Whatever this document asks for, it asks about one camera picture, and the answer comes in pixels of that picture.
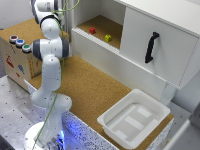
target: brown work surface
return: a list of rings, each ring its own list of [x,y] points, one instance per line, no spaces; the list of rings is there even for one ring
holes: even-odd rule
[[[96,33],[92,35],[104,42],[106,42],[105,36],[107,34],[111,35],[112,40],[107,43],[120,49],[123,29],[122,25],[111,21],[103,16],[97,16],[94,19],[91,19],[83,24],[78,25],[77,27],[88,33],[90,31],[90,28],[94,27],[96,29]]]
[[[26,44],[29,45],[36,39],[46,39],[42,34],[40,25],[35,22],[34,18],[0,31],[0,37],[7,42],[12,35],[17,35],[19,39],[25,40]]]
[[[38,89],[41,86],[41,75],[29,82]],[[104,133],[97,118],[129,92],[131,89],[76,55],[65,61],[60,93],[72,98],[70,111],[120,150],[123,148]],[[173,115],[167,116],[136,150],[145,150],[172,119]]]

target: red object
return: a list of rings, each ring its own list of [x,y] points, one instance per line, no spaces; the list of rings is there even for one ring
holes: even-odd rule
[[[18,73],[16,73],[18,77],[20,77],[20,75]]]
[[[91,27],[91,28],[90,28],[90,33],[91,33],[91,34],[95,34],[95,28]]]
[[[6,62],[12,67],[14,68],[14,65],[11,62],[10,56],[8,56],[8,58],[6,59]]]

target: black handle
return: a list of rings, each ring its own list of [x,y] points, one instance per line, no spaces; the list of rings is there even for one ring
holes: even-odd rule
[[[149,63],[150,61],[153,60],[153,57],[151,56],[151,53],[152,53],[152,50],[153,50],[153,45],[154,45],[154,40],[156,38],[158,38],[160,35],[156,32],[153,32],[153,36],[151,37],[150,41],[149,41],[149,45],[148,45],[148,48],[147,48],[147,53],[146,53],[146,56],[145,56],[145,63]]]

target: white plastic bin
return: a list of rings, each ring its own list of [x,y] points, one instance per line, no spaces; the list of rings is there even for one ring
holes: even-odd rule
[[[118,144],[135,149],[169,113],[169,108],[135,89],[97,120]]]

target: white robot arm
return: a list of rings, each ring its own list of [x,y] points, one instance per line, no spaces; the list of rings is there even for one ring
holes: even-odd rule
[[[58,58],[67,57],[70,47],[68,41],[59,36],[59,24],[64,23],[64,17],[61,13],[52,14],[52,11],[59,10],[58,0],[31,0],[30,5],[36,23],[40,24],[42,33],[47,38],[35,40],[31,45],[33,55],[43,61],[42,85],[34,92],[31,100],[34,105],[46,108],[47,116],[56,97],[53,91],[61,85],[61,67]],[[36,143],[37,146],[49,150],[48,143],[56,139],[62,131],[62,113],[68,111],[71,106],[70,97],[57,95],[55,105]]]

